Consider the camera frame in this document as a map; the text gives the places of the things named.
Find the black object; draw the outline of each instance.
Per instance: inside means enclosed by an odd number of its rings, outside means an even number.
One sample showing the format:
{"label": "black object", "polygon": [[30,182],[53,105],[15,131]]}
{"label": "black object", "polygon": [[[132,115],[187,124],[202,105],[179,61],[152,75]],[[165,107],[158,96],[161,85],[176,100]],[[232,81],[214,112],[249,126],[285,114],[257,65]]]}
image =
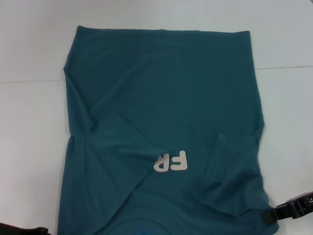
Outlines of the black object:
{"label": "black object", "polygon": [[284,204],[262,213],[263,220],[267,223],[274,223],[277,220],[292,217],[298,219],[313,212],[313,192],[297,196]]}
{"label": "black object", "polygon": [[51,235],[46,228],[21,229],[0,223],[0,235]]}

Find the t-shirt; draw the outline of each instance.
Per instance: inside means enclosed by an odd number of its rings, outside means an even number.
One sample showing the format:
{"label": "t-shirt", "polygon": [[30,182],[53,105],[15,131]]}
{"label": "t-shirt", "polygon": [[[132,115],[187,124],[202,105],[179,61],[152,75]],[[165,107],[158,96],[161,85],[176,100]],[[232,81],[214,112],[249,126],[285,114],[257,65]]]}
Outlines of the t-shirt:
{"label": "t-shirt", "polygon": [[59,235],[272,235],[250,33],[79,26]]}

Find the white surface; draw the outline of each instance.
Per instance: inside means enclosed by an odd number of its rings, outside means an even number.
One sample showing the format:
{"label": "white surface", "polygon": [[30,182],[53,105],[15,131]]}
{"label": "white surface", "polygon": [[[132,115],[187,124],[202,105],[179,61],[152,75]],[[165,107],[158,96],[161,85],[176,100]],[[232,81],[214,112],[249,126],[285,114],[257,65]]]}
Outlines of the white surface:
{"label": "white surface", "polygon": [[[55,232],[69,137],[62,68],[79,24],[249,30],[257,69],[313,66],[310,0],[0,0],[0,222]],[[274,206],[313,190],[313,68],[256,75],[259,161]],[[312,222],[281,221],[278,234],[310,235]]]}

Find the white table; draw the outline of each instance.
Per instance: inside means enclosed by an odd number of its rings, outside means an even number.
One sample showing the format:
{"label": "white table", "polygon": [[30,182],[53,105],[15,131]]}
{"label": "white table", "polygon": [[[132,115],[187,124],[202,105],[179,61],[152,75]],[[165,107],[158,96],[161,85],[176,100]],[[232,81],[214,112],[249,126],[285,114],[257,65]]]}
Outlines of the white table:
{"label": "white table", "polygon": [[[249,30],[270,203],[313,190],[310,0],[0,0],[0,222],[56,232],[69,138],[62,69],[77,25]],[[277,234],[310,235],[312,223],[282,220]]]}

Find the teal t-shirt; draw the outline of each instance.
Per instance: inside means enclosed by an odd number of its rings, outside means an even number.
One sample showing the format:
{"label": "teal t-shirt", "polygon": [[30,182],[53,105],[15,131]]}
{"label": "teal t-shirt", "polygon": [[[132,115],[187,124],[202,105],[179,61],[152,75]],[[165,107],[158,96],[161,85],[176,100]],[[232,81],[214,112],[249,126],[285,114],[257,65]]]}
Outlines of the teal t-shirt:
{"label": "teal t-shirt", "polygon": [[272,235],[248,31],[79,26],[59,235]]}

